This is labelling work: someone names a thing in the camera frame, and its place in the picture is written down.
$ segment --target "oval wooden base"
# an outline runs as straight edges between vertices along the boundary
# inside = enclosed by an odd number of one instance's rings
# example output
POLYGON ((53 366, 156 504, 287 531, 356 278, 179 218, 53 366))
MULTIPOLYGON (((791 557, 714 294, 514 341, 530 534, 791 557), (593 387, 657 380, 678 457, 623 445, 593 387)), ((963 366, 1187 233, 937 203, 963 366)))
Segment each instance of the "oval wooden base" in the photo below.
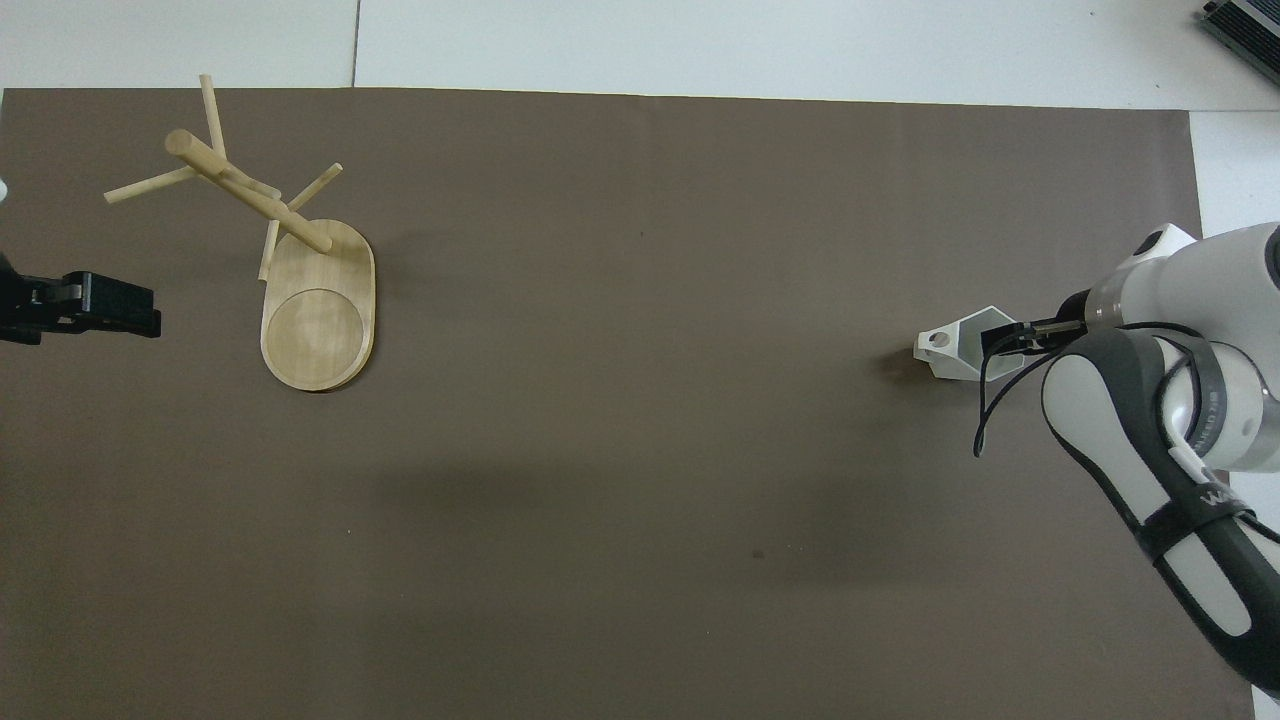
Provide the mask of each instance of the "oval wooden base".
POLYGON ((374 254, 355 228, 311 220, 333 238, 321 255, 292 234, 275 246, 262 299, 262 359, 282 383, 308 392, 355 378, 374 348, 374 254))

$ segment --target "white plastic part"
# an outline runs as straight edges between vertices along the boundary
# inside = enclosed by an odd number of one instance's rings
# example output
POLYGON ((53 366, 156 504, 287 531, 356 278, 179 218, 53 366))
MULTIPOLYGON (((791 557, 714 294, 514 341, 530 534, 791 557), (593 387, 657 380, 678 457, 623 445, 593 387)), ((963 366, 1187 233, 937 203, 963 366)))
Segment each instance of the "white plastic part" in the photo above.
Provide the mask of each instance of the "white plastic part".
MULTIPOLYGON (((1160 352, 1165 356, 1165 368, 1172 368, 1183 354, 1165 341, 1160 343, 1160 352)), ((1190 366, 1183 365, 1176 370, 1165 386, 1165 397, 1160 406, 1160 414, 1165 420, 1165 428, 1171 437, 1187 437, 1196 415, 1196 386, 1192 383, 1190 366)))
MULTIPOLYGON (((1014 319, 988 305, 959 320, 924 331, 915 338, 911 355, 933 369, 933 377, 947 380, 977 380, 982 369, 982 333, 1014 319)), ((1000 355, 987 364, 987 379, 1007 375, 1023 366, 1021 355, 1000 355)))
POLYGON ((1280 292, 1268 269, 1268 245, 1280 223, 1213 236, 1172 255, 1133 266, 1119 292, 1119 322, 1165 322, 1230 345, 1257 365, 1267 387, 1280 387, 1280 292))
POLYGON ((1249 538, 1253 547, 1258 548, 1258 552, 1262 553, 1262 557, 1268 565, 1271 565, 1271 569, 1280 573, 1280 544, 1276 544, 1274 539, 1263 537, 1262 533, 1239 520, 1236 520, 1235 524, 1240 527, 1240 530, 1243 530, 1244 536, 1249 538))
POLYGON ((1187 588, 1196 605, 1208 615, 1224 633, 1240 637, 1253 626, 1249 610, 1240 594, 1226 579, 1222 568, 1196 534, 1187 536, 1165 553, 1165 562, 1178 582, 1187 588))
POLYGON ((1138 263, 1146 263, 1157 258, 1169 258, 1183 247, 1194 243, 1196 238, 1187 234, 1187 231, 1183 228, 1165 223, 1151 232, 1147 242, 1152 243, 1151 247, 1147 247, 1143 252, 1130 255, 1124 263, 1120 263, 1116 270, 1124 270, 1138 263))
POLYGON ((1079 355, 1055 360, 1041 397, 1053 432, 1102 470, 1135 518, 1144 520, 1169 502, 1164 486, 1129 445, 1107 383, 1093 363, 1079 355))
POLYGON ((1226 413, 1222 414, 1217 442, 1204 454, 1204 462, 1219 470, 1275 471, 1274 454, 1249 457, 1260 434, 1280 428, 1265 423, 1270 398, 1253 363, 1239 350, 1215 342, 1213 355, 1226 382, 1226 413))

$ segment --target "wooden mug tree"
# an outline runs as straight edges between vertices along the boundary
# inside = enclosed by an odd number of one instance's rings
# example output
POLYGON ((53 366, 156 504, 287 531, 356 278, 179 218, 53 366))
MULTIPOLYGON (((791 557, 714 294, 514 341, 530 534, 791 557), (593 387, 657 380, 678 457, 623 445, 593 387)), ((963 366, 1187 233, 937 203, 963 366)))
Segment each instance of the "wooden mug tree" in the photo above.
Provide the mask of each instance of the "wooden mug tree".
POLYGON ((283 383, 305 391, 334 389, 356 377, 374 347, 375 274, 369 242, 338 220, 307 220, 298 210, 342 172, 334 163, 293 200, 227 159, 218 101, 209 76, 200 76, 212 147, 175 129, 165 150, 184 168, 104 193, 119 202, 202 177, 257 210, 268 222, 259 279, 266 282, 260 345, 262 359, 283 383), (280 228, 288 234, 279 237, 280 228))

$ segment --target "wooden dowel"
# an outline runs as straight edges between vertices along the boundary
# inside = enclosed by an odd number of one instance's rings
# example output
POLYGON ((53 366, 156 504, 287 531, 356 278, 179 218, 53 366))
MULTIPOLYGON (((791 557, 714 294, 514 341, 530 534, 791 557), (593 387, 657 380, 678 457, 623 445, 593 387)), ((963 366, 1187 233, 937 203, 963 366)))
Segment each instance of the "wooden dowel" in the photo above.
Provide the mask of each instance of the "wooden dowel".
POLYGON ((214 97, 214 78, 200 76, 200 95, 205 99, 205 119, 209 120, 209 141, 214 143, 214 152, 220 158, 227 156, 227 143, 223 141, 223 120, 218 117, 218 99, 214 97))
POLYGON ((165 137, 164 147, 170 155, 182 158, 182 160, 195 168, 197 173, 218 183, 219 187, 234 195, 241 202, 257 210, 264 218, 269 220, 279 220, 284 229, 291 232, 302 242, 307 243, 307 246, 316 252, 325 254, 333 247, 333 238, 312 227, 311 223, 302 215, 289 210, 288 205, 284 202, 253 192, 242 184, 237 184, 224 178, 221 173, 227 168, 236 169, 237 172, 238 169, 228 163, 225 158, 218 156, 211 147, 201 142, 189 132, 184 129, 175 129, 170 132, 169 136, 165 137))
POLYGON ((227 168, 223 168, 223 172, 220 172, 218 174, 221 176, 223 178, 227 178, 227 179, 232 181, 236 184, 244 186, 244 187, 252 190, 253 192, 257 192, 260 195, 265 195, 265 196, 270 197, 271 200, 279 200, 280 196, 282 196, 282 193, 280 193, 279 190, 275 190, 274 187, 266 184, 265 182, 259 182, 259 181, 256 181, 256 179, 246 176, 244 173, 242 173, 239 170, 239 168, 236 168, 233 165, 228 165, 227 168))
POLYGON ((169 187, 170 184, 177 184, 184 179, 191 179, 197 177, 192 168, 178 168, 177 170, 169 170, 163 176, 156 176, 154 178, 147 178, 145 181, 138 181, 133 184, 127 184, 124 187, 118 187, 115 190, 109 190, 102 193, 102 197, 108 202, 119 202, 122 200, 128 200, 131 197, 137 197, 145 192, 151 192, 152 190, 160 190, 161 187, 169 187))
POLYGON ((340 172, 342 172, 340 164, 334 163, 329 165, 329 169, 320 173, 320 177, 311 181, 311 184, 303 187, 302 192, 300 192, 297 197, 289 200, 289 210, 301 209, 303 205, 307 204, 308 200, 311 200, 312 197, 316 196, 317 192, 320 192, 320 188, 329 184, 329 181, 332 181, 333 178, 338 177, 338 173, 340 172))
POLYGON ((280 237, 280 220, 266 223, 266 245, 262 246, 262 263, 257 266, 257 279, 266 282, 271 272, 271 258, 275 256, 275 240, 280 237))

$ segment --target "black strap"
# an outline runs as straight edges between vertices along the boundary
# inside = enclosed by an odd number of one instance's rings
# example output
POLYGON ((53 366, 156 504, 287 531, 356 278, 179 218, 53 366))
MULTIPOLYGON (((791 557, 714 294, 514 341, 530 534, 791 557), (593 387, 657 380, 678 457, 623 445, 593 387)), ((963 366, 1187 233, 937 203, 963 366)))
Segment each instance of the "black strap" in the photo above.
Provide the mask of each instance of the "black strap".
POLYGON ((1240 512, 1254 515, 1253 509, 1240 500, 1235 491, 1216 480, 1198 483, 1176 493, 1160 510, 1152 512, 1134 537, 1142 551, 1155 562, 1203 525, 1240 512))
POLYGON ((1196 455, 1203 457, 1222 434, 1222 420, 1226 418, 1226 379, 1217 363, 1217 355, 1213 354, 1212 343, 1199 336, 1178 333, 1179 337, 1172 338, 1161 333, 1152 334, 1174 345, 1190 360, 1196 405, 1184 439, 1196 455))

